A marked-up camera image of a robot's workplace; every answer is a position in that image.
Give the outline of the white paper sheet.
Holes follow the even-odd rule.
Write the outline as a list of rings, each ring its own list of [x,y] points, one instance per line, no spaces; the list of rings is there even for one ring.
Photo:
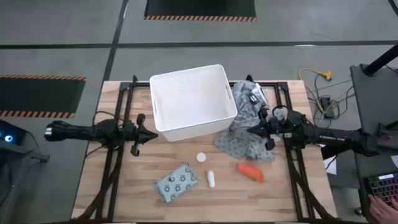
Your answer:
[[[336,156],[333,156],[331,158],[325,159],[323,161],[324,166],[325,166],[325,170],[327,174],[331,174],[331,175],[336,175],[337,171],[336,171]]]

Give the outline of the black keyboard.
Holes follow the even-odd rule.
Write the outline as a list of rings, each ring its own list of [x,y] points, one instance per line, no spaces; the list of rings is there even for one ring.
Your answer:
[[[379,197],[390,207],[394,207],[392,199],[398,202],[398,172],[374,175],[365,178],[368,193]]]

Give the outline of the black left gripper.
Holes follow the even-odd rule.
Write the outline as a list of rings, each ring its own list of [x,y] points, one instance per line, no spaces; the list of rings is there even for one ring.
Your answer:
[[[133,123],[131,120],[128,120],[124,123],[125,140],[134,141],[134,144],[131,147],[131,154],[135,157],[138,157],[140,153],[140,151],[138,150],[138,145],[142,144],[140,137],[142,131],[145,134],[143,138],[143,143],[147,143],[148,141],[151,141],[158,137],[157,133],[152,132],[144,127],[145,119],[146,116],[140,113],[138,114],[135,123]]]

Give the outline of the grey patterned cloth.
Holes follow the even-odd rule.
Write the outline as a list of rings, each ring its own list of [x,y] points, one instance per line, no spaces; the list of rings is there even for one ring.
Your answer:
[[[258,112],[265,106],[251,103],[248,93],[254,88],[254,84],[250,81],[234,84],[231,91],[238,113],[230,126],[219,133],[213,144],[221,152],[236,159],[273,161],[274,152],[266,150],[266,139],[247,131],[259,124]]]

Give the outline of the clear packet black label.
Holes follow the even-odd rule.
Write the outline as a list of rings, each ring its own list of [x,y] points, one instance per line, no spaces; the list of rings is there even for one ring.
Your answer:
[[[267,105],[268,100],[260,86],[260,84],[255,83],[254,88],[251,90],[251,92],[248,93],[248,97],[251,101],[252,104],[260,104],[260,105]]]

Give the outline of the grey pouch circle print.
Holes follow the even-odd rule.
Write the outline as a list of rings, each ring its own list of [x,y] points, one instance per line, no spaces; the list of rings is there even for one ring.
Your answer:
[[[169,204],[199,183],[198,177],[186,162],[154,182],[155,191],[164,203]]]

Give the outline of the black device blue light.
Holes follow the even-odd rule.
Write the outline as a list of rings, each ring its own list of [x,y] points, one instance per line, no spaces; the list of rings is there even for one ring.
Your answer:
[[[11,123],[0,120],[0,140],[9,144],[20,146],[27,134],[27,131]]]

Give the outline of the white plastic woven basket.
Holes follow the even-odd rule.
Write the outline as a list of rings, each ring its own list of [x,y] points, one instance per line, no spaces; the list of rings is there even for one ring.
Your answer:
[[[220,64],[153,75],[149,85],[155,128],[169,142],[218,133],[238,114]]]

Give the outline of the black power strip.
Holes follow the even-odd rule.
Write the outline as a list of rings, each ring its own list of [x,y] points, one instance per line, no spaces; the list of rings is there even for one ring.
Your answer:
[[[334,109],[330,97],[323,96],[320,98],[320,104],[323,109],[323,117],[333,119],[335,117]]]

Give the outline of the orange plastic bottle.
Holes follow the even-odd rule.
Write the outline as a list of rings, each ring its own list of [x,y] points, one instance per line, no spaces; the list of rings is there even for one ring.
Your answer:
[[[265,182],[264,174],[258,167],[253,167],[246,164],[238,164],[237,170],[240,174],[245,175],[256,182],[262,184]]]

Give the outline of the black hazard-striped floor mat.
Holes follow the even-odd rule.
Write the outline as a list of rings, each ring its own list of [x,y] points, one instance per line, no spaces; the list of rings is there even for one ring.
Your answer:
[[[148,21],[257,21],[254,0],[147,0]]]
[[[85,83],[81,76],[0,75],[0,116],[73,118]]]

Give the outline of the person's hand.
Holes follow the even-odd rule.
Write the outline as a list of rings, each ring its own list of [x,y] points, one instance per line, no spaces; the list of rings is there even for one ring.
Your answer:
[[[392,199],[392,207],[383,202],[379,197],[368,195],[369,211],[378,224],[398,224],[398,201]]]

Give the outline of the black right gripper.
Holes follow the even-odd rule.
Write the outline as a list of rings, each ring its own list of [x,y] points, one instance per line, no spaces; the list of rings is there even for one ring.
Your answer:
[[[260,138],[266,138],[266,150],[271,151],[275,148],[275,141],[271,138],[271,134],[279,134],[286,129],[287,112],[286,106],[276,106],[273,109],[263,106],[259,110],[260,123],[248,128],[247,131]]]

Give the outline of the grey side desk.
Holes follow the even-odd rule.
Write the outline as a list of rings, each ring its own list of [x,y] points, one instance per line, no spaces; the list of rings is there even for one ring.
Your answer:
[[[382,68],[370,77],[363,73],[362,65],[350,66],[350,72],[361,129],[366,134],[366,149],[376,153],[371,157],[355,154],[361,208],[366,219],[374,222],[369,211],[371,190],[368,179],[382,177],[386,180],[392,174],[398,174],[398,148],[377,145],[379,124],[398,122],[398,73]]]

